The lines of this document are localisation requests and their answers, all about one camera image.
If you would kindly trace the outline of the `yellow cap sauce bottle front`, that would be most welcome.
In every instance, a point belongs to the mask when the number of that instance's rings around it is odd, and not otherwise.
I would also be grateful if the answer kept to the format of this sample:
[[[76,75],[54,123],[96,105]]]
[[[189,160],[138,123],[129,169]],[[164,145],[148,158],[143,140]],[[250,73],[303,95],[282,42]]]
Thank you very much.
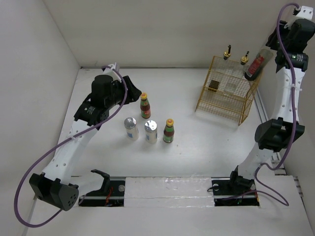
[[[166,143],[171,143],[173,142],[174,139],[174,120],[169,118],[166,121],[166,125],[163,131],[163,141]]]

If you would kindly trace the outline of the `clear liquid glass bottle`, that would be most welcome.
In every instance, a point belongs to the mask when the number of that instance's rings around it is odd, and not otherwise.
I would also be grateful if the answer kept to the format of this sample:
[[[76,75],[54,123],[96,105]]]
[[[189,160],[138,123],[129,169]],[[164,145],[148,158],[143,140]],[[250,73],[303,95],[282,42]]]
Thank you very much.
[[[244,68],[248,62],[249,51],[241,57],[240,63],[232,69],[231,77],[229,77],[224,91],[227,93],[234,93],[243,77]]]

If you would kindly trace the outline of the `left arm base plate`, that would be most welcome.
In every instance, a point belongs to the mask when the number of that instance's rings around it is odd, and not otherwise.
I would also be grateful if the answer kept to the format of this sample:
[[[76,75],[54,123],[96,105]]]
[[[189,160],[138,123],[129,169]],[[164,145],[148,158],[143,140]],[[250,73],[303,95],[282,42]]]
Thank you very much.
[[[97,190],[80,197],[80,207],[123,207],[125,200],[125,178],[110,179],[109,186],[105,191]]]

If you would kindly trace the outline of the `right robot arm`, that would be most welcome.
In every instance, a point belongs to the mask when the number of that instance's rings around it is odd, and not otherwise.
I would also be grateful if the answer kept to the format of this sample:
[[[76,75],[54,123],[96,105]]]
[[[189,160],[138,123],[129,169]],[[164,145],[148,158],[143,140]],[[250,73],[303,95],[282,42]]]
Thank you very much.
[[[314,34],[314,22],[297,19],[290,24],[280,21],[269,36],[266,46],[277,52],[274,110],[271,119],[258,126],[255,145],[247,158],[230,175],[227,187],[233,195],[249,191],[257,169],[266,165],[273,153],[288,150],[303,135],[305,127],[299,124],[298,100],[309,59],[303,51]]]

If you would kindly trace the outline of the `dark sauce glass bottle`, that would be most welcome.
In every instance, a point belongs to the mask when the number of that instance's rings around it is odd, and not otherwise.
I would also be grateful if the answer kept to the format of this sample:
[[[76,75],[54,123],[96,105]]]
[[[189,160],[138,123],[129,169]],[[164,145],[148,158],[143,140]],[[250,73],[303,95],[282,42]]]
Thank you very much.
[[[219,89],[220,82],[222,81],[223,77],[223,70],[226,66],[227,60],[231,56],[231,45],[228,45],[228,49],[223,53],[223,56],[221,59],[218,60],[218,64],[214,71],[216,72],[215,77],[210,81],[208,90],[212,92],[217,92]]]

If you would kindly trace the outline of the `red label soy sauce bottle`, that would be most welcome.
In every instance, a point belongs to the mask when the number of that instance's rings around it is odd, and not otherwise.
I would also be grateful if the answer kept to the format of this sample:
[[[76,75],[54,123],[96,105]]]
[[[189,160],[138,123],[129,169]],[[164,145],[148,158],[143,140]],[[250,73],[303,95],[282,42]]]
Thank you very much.
[[[272,57],[273,53],[270,50],[261,49],[250,66],[245,70],[244,77],[248,81],[254,81]]]

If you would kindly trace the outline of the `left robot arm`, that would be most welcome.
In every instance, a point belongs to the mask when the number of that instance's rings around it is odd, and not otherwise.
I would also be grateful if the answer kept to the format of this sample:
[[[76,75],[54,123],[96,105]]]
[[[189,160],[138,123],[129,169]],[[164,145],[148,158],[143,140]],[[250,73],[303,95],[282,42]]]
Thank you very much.
[[[79,197],[95,191],[104,195],[110,188],[110,176],[100,170],[72,177],[72,172],[85,147],[108,120],[109,111],[116,105],[127,105],[139,99],[139,90],[129,76],[120,78],[113,69],[104,69],[92,82],[92,91],[74,115],[68,142],[60,146],[40,174],[29,179],[36,197],[61,210],[70,210]]]

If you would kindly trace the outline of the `yellow cap sauce bottle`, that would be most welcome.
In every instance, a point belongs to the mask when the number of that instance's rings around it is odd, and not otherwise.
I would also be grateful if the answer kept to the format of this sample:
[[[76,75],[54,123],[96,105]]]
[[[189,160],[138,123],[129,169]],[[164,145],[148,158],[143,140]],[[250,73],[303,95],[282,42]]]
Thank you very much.
[[[140,96],[140,110],[143,118],[149,118],[151,116],[150,103],[145,92]]]
[[[166,143],[171,143],[173,142],[174,139],[174,120],[169,118],[166,121],[166,125],[163,131],[163,141]]]

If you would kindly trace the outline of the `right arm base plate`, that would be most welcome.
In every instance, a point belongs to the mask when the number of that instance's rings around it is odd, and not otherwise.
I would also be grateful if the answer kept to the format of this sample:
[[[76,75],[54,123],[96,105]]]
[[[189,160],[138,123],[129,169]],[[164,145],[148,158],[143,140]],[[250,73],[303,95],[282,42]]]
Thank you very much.
[[[258,207],[260,205],[255,192],[251,192],[250,188],[245,190],[243,187],[233,189],[229,184],[228,177],[212,177],[211,183],[212,186],[207,191],[213,192],[216,207]]]

